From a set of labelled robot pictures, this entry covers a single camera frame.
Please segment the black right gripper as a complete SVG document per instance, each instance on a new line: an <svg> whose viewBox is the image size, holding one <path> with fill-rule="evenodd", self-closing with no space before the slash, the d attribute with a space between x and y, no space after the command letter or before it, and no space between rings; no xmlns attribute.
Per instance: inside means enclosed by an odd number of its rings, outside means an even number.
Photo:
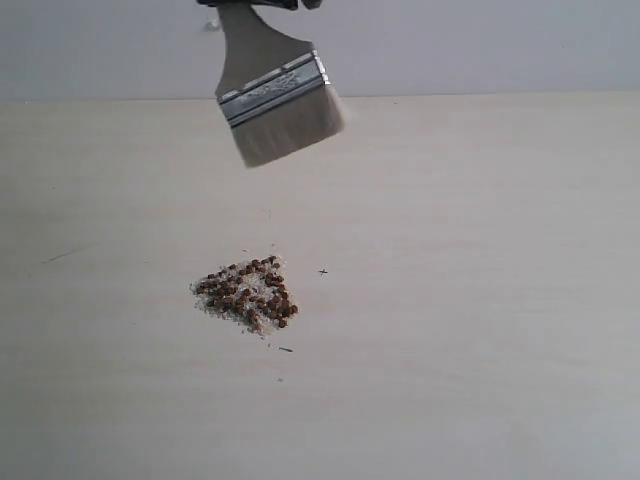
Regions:
<svg viewBox="0 0 640 480"><path fill-rule="evenodd" d="M196 3L216 9L230 6L264 6L281 10L298 10L303 5L307 10L315 10L323 4L323 0L197 0Z"/></svg>

